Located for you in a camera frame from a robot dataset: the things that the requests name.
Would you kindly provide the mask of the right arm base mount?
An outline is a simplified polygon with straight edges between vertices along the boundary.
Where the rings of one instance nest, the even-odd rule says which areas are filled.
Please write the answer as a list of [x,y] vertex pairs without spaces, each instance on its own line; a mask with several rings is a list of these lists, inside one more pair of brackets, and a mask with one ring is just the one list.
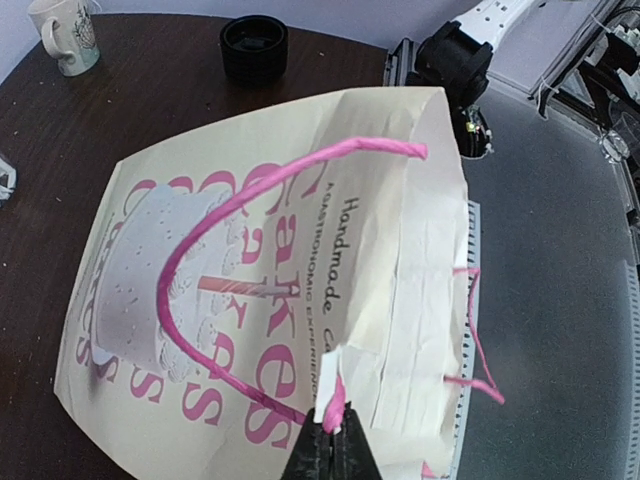
[[453,110],[451,122],[461,157],[478,160],[494,152],[492,130],[478,105]]

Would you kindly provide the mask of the pink paper bag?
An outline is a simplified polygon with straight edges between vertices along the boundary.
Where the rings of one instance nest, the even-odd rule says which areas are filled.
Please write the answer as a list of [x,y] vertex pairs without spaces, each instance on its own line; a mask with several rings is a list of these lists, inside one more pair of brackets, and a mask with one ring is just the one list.
[[355,88],[119,162],[54,392],[139,479],[275,479],[310,409],[352,404],[385,479],[449,479],[468,186],[445,92]]

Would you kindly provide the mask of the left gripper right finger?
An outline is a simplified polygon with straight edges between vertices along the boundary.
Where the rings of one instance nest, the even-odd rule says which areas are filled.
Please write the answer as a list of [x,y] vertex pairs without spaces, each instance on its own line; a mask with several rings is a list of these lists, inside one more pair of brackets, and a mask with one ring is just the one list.
[[332,440],[332,478],[381,480],[382,476],[357,412],[347,403],[340,431]]

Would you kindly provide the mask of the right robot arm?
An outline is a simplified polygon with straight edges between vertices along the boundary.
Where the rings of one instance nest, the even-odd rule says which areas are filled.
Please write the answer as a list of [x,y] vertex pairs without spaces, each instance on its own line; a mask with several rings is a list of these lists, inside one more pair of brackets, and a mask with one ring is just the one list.
[[450,107],[469,107],[487,89],[487,72],[501,41],[541,4],[535,0],[479,2],[419,45],[406,84],[442,87]]

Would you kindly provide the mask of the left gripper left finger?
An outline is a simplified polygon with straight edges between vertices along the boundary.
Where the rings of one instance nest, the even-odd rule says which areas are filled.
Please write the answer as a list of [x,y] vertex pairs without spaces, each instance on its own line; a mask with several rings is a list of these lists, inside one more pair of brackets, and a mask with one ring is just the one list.
[[314,421],[315,409],[306,415],[298,438],[282,473],[282,480],[329,480],[331,440],[320,423]]

